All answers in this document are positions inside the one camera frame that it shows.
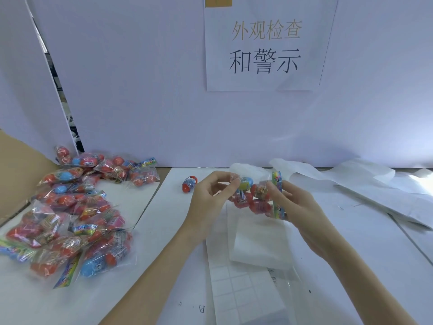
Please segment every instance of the white wall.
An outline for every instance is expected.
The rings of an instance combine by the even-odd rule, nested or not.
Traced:
[[[0,0],[0,129],[51,160],[75,150],[25,0]]]
[[[203,0],[31,0],[86,150],[433,166],[433,0],[339,0],[316,92],[206,92]]]

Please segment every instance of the person's right hand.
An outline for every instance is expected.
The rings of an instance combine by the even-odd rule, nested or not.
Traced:
[[[311,193],[286,180],[282,183],[282,193],[272,182],[268,182],[267,187],[274,203],[284,208],[287,220],[295,225],[311,250],[328,260],[329,253],[342,237]]]

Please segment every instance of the hand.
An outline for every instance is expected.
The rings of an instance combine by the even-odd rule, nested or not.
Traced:
[[[233,180],[229,185],[221,183],[230,182],[230,175],[230,172],[214,171],[195,186],[187,217],[181,227],[195,245],[206,238],[225,201],[239,188],[240,179]]]
[[[328,261],[333,248],[344,239],[311,193],[286,180],[282,183],[282,193],[271,182],[267,183],[267,187],[274,203],[284,208],[287,220],[299,230],[311,250]]]

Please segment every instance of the forearm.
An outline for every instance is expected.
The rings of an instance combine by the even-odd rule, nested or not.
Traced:
[[[122,324],[128,314],[135,315],[128,318],[132,319],[130,325],[156,324],[177,276],[194,247],[190,235],[181,228],[123,297],[128,301],[127,307],[125,304],[121,310],[114,307],[100,325],[108,323],[107,319],[110,324]]]
[[[343,238],[327,261],[365,325],[416,324]]]

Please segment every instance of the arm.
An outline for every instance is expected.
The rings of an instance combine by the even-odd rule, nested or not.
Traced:
[[[229,182],[230,172],[215,171],[197,184],[181,228],[122,298],[128,304],[122,304],[122,308],[115,306],[100,325],[122,324],[131,319],[128,315],[135,315],[129,325],[156,324],[185,261],[206,238],[225,201],[240,185],[240,180],[230,185],[219,181]]]
[[[287,220],[332,267],[365,325],[416,325],[413,318],[382,285],[358,253],[340,235],[313,196],[283,181],[284,191],[268,184],[272,199],[284,207]]]

